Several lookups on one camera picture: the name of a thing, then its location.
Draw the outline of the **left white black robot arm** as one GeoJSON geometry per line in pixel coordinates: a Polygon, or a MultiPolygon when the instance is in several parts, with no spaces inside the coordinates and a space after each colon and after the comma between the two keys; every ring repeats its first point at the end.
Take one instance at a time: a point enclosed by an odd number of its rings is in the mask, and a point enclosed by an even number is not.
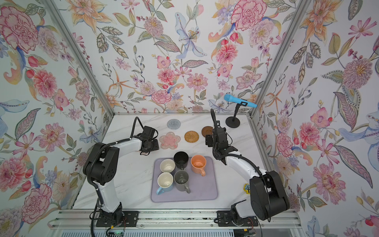
{"type": "Polygon", "coordinates": [[[114,177],[118,159],[130,153],[149,155],[159,150],[158,131],[144,126],[143,132],[108,144],[96,143],[84,165],[83,171],[88,183],[95,188],[98,196],[97,207],[104,222],[120,224],[124,218],[121,201],[118,199],[114,177]]]}

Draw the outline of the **pink flower coaster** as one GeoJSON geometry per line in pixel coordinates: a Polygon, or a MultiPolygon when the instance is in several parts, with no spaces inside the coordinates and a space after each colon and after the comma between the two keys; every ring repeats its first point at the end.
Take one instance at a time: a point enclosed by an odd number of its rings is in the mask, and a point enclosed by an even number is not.
{"type": "Polygon", "coordinates": [[[178,143],[181,141],[181,137],[175,135],[173,132],[168,132],[159,138],[160,147],[162,149],[175,150],[178,148],[178,143]]]}

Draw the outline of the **brown wooden round coaster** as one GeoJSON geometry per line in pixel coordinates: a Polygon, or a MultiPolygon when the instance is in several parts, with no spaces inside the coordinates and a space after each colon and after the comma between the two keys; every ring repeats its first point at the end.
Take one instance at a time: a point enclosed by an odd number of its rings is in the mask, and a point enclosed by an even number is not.
{"type": "Polygon", "coordinates": [[[211,127],[211,126],[205,126],[201,130],[201,134],[202,134],[203,137],[206,137],[208,135],[212,135],[213,134],[213,127],[211,127]]]}

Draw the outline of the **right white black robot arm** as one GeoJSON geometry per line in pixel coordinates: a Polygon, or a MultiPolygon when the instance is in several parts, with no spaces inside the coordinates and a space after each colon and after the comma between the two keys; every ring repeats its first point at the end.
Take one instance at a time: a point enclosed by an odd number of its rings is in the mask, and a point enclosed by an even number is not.
{"type": "Polygon", "coordinates": [[[216,160],[232,168],[249,184],[250,207],[239,207],[246,203],[245,200],[235,203],[231,207],[235,219],[255,216],[262,221],[270,221],[273,216],[290,209],[290,202],[279,174],[259,168],[241,155],[237,148],[229,145],[225,128],[214,126],[212,135],[206,136],[205,144],[212,148],[216,160]]]}

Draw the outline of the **light blue mug cream interior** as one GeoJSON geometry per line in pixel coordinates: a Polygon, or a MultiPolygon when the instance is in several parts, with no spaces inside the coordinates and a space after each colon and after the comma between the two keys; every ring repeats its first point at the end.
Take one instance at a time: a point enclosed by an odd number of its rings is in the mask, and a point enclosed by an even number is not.
{"type": "Polygon", "coordinates": [[[158,177],[158,186],[156,194],[161,195],[173,189],[174,178],[172,174],[164,172],[158,177]]]}

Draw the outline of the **grey round patterned coaster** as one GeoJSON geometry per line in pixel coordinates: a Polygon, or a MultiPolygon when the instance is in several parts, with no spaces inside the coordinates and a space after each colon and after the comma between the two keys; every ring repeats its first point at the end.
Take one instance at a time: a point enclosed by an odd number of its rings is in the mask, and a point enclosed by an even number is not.
{"type": "Polygon", "coordinates": [[[170,119],[167,122],[167,127],[172,130],[177,130],[181,126],[181,122],[178,119],[170,119]]]}

